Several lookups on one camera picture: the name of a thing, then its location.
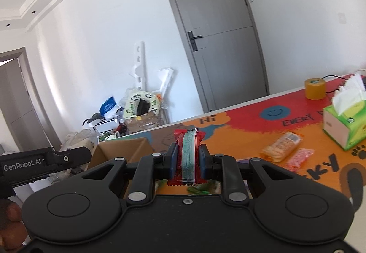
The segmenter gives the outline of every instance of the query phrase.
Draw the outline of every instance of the black door handle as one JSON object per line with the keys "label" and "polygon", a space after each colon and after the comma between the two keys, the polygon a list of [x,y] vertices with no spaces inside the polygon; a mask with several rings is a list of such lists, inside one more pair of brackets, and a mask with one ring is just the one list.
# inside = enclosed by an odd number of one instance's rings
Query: black door handle
{"label": "black door handle", "polygon": [[189,37],[189,40],[191,42],[193,51],[198,51],[197,44],[196,44],[195,40],[198,39],[198,38],[203,38],[203,36],[202,35],[201,36],[193,36],[193,32],[190,31],[190,32],[188,32],[188,37]]}

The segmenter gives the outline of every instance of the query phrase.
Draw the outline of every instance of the colorful table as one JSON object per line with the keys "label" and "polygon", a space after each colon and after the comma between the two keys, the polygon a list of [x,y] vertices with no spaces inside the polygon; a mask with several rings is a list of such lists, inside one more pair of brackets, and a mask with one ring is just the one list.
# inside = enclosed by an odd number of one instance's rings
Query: colorful table
{"label": "colorful table", "polygon": [[[336,89],[342,82],[342,79],[328,82],[327,91]],[[299,174],[352,198],[355,211],[360,212],[356,212],[354,221],[357,227],[352,226],[347,239],[358,250],[366,252],[363,242],[366,207],[362,205],[366,185],[366,140],[344,151],[323,132],[323,108],[331,104],[331,97],[332,93],[322,100],[309,100],[303,89],[295,89],[123,138],[146,137],[156,152],[165,152],[174,142],[175,129],[198,127],[206,132],[203,143],[211,154],[245,159],[259,156],[262,149],[283,132],[300,133],[304,136],[300,147],[315,152],[302,165]],[[185,186],[164,186],[159,191],[165,194],[185,192]]]}

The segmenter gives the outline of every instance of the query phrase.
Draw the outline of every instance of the tissue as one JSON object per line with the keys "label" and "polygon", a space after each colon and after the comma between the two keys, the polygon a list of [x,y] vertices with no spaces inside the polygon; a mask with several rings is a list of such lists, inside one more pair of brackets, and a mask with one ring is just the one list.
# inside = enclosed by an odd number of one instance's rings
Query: tissue
{"label": "tissue", "polygon": [[338,116],[357,103],[366,100],[366,91],[362,78],[355,74],[346,80],[344,86],[335,91],[332,98],[334,110]]}

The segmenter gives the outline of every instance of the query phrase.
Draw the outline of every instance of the human hand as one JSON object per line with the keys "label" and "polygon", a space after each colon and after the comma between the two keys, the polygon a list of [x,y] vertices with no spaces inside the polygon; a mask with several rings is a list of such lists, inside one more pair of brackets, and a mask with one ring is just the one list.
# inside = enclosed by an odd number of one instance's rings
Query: human hand
{"label": "human hand", "polygon": [[21,220],[19,205],[8,199],[0,199],[0,245],[5,252],[17,252],[27,238],[28,233]]}

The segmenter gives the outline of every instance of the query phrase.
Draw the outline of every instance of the blue smiley face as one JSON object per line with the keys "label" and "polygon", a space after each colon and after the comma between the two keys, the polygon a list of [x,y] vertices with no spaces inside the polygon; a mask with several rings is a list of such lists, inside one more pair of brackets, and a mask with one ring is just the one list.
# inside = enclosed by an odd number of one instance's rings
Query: blue smiley face
{"label": "blue smiley face", "polygon": [[261,118],[268,121],[280,120],[287,117],[290,114],[290,109],[282,105],[275,105],[268,107],[261,112]]}

